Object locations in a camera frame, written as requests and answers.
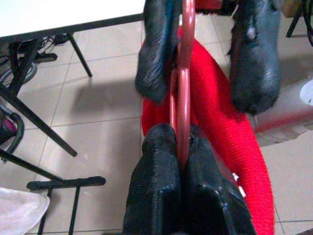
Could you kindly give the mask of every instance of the red mesh bag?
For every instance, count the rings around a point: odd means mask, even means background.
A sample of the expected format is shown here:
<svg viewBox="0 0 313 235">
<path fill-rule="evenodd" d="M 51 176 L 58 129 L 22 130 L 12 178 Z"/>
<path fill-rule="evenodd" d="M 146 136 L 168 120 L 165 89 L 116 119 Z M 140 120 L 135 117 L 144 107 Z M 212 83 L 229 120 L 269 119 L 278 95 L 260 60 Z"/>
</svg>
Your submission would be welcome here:
<svg viewBox="0 0 313 235">
<path fill-rule="evenodd" d="M 230 102 L 230 83 L 212 56 L 196 40 L 190 67 L 191 123 L 205 132 L 227 167 L 239 176 L 258 235 L 274 234 L 274 204 L 267 167 L 245 114 Z M 161 105 L 144 100 L 144 135 L 169 123 L 169 97 Z"/>
</svg>

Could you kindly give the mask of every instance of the pink object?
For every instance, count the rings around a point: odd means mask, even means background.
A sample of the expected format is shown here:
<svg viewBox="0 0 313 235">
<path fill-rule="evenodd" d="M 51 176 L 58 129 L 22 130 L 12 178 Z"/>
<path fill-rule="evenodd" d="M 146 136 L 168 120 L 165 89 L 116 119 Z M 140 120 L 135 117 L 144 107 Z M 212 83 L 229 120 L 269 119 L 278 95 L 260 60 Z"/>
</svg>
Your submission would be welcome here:
<svg viewBox="0 0 313 235">
<path fill-rule="evenodd" d="M 195 0 L 184 0 L 182 36 L 178 45 L 177 68 L 173 69 L 170 83 L 170 124 L 177 137 L 177 154 L 183 170 L 188 161 L 190 135 L 190 62 L 195 36 Z M 176 110 L 175 96 L 178 89 Z"/>
</svg>

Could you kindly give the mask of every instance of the beige floor tile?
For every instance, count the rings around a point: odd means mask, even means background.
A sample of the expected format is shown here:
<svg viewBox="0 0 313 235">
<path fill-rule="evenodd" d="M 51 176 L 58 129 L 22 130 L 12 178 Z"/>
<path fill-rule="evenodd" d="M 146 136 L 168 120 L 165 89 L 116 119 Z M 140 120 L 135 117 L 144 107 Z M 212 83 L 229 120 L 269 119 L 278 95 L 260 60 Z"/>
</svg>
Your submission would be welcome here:
<svg viewBox="0 0 313 235">
<path fill-rule="evenodd" d="M 77 43 L 86 60 L 135 54 L 141 46 L 141 22 L 81 31 Z M 79 61 L 76 54 L 71 61 Z"/>
<path fill-rule="evenodd" d="M 212 16 L 212 21 L 220 42 L 231 40 L 231 29 L 234 21 L 229 16 Z"/>
<path fill-rule="evenodd" d="M 222 68 L 226 76 L 229 76 L 230 64 L 226 61 L 224 52 L 222 50 L 221 43 L 209 43 L 203 45 L 207 51 L 212 55 L 215 61 Z"/>
<path fill-rule="evenodd" d="M 67 179 L 100 175 L 107 180 L 104 186 L 81 188 L 76 231 L 122 228 L 131 173 L 140 158 L 139 125 L 136 118 L 54 128 L 78 156 L 48 140 L 41 167 Z M 68 229 L 73 198 L 74 189 L 54 191 L 45 232 Z"/>
<path fill-rule="evenodd" d="M 139 117 L 137 56 L 89 61 L 89 66 L 92 78 L 80 63 L 69 66 L 53 125 Z"/>
<path fill-rule="evenodd" d="M 38 165 L 46 138 L 46 135 L 38 129 L 26 130 L 14 155 L 31 164 Z M 28 191 L 26 185 L 33 181 L 34 177 L 35 173 L 14 163 L 0 164 L 0 187 L 2 188 Z"/>
<path fill-rule="evenodd" d="M 281 221 L 313 219 L 313 133 L 262 148 Z"/>
<path fill-rule="evenodd" d="M 196 15 L 195 38 L 201 44 L 216 43 L 219 41 L 210 15 Z"/>
<path fill-rule="evenodd" d="M 313 222 L 282 223 L 286 235 L 296 235 L 306 230 L 313 229 Z"/>
<path fill-rule="evenodd" d="M 38 68 L 33 79 L 25 83 L 19 92 L 18 98 L 47 125 L 51 125 L 67 69 L 68 65 Z M 22 119 L 25 129 L 36 127 L 24 116 Z"/>
</svg>

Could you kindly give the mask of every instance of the black metal leg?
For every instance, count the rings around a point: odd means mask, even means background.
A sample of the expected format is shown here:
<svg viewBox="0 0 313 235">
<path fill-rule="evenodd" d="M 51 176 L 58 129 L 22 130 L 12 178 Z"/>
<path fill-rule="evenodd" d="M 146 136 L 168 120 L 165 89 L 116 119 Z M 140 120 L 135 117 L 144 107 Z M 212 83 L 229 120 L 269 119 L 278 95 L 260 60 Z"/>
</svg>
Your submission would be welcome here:
<svg viewBox="0 0 313 235">
<path fill-rule="evenodd" d="M 10 60 L 11 60 L 11 68 L 14 74 L 14 78 L 10 84 L 10 91 L 12 94 L 17 95 L 23 85 L 23 81 L 28 73 L 28 70 L 31 66 L 31 63 L 34 61 L 35 56 L 37 54 L 37 47 L 38 47 L 38 39 L 33 39 L 30 43 L 29 49 L 21 63 L 19 65 L 17 59 L 17 43 L 14 43 L 10 49 Z"/>
<path fill-rule="evenodd" d="M 296 14 L 293 17 L 293 20 L 292 20 L 292 22 L 291 22 L 291 24 L 289 26 L 288 32 L 286 34 L 287 38 L 290 38 L 292 36 L 292 33 L 294 31 L 294 28 L 296 27 L 296 25 L 298 23 L 298 20 L 299 20 L 299 18 L 301 16 L 301 13 L 302 13 L 302 3 L 299 4 L 298 9 L 296 11 Z"/>
<path fill-rule="evenodd" d="M 77 152 L 69 146 L 57 133 L 55 133 L 44 121 L 42 121 L 33 111 L 31 111 L 23 102 L 21 102 L 14 94 L 12 94 L 3 84 L 0 84 L 0 95 L 16 108 L 21 114 L 34 123 L 39 129 L 52 138 L 60 147 L 72 156 L 76 156 Z"/>
<path fill-rule="evenodd" d="M 92 73 L 91 73 L 91 71 L 90 71 L 90 69 L 88 67 L 88 64 L 86 63 L 86 60 L 85 60 L 81 50 L 79 49 L 79 47 L 78 47 L 78 45 L 77 45 L 73 35 L 68 33 L 67 36 L 68 36 L 68 38 L 70 40 L 70 43 L 72 43 L 72 46 L 74 47 L 74 50 L 76 51 L 76 54 L 78 55 L 78 58 L 80 59 L 80 62 L 82 62 L 82 64 L 83 64 L 83 66 L 84 66 L 88 76 L 92 77 Z"/>
<path fill-rule="evenodd" d="M 73 205 L 72 217 L 70 219 L 68 235 L 73 235 L 73 232 L 74 232 L 75 218 L 76 218 L 78 199 L 79 199 L 79 190 L 80 190 L 80 187 L 77 187 L 76 192 L 75 192 L 74 205 Z"/>
<path fill-rule="evenodd" d="M 48 196 L 49 198 L 51 198 L 52 190 L 53 190 L 52 188 L 49 188 L 49 190 L 48 190 L 47 196 Z M 42 235 L 42 234 L 43 234 L 43 232 L 44 232 L 44 226 L 45 226 L 45 218 L 46 218 L 46 217 L 47 217 L 47 212 L 46 212 L 46 213 L 43 215 L 43 217 L 41 218 L 37 235 Z"/>
<path fill-rule="evenodd" d="M 39 175 L 42 175 L 42 176 L 44 176 L 44 177 L 46 177 L 48 179 L 57 181 L 59 183 L 65 182 L 64 179 L 62 179 L 62 178 L 60 178 L 60 177 L 58 177 L 56 175 L 53 175 L 53 174 L 51 174 L 51 173 L 49 173 L 49 172 L 47 172 L 47 171 L 45 171 L 45 170 L 43 170 L 43 169 L 41 169 L 39 167 L 37 167 L 37 166 L 27 162 L 27 161 L 24 161 L 23 159 L 20 159 L 20 158 L 14 156 L 13 154 L 7 153 L 7 152 L 5 152 L 2 149 L 0 149 L 0 156 L 2 158 L 4 158 L 4 159 L 8 160 L 9 162 L 13 162 L 16 165 L 19 165 L 19 166 L 24 167 L 24 168 L 26 168 L 28 170 L 31 170 L 32 172 L 35 172 L 35 173 L 37 173 Z"/>
</svg>

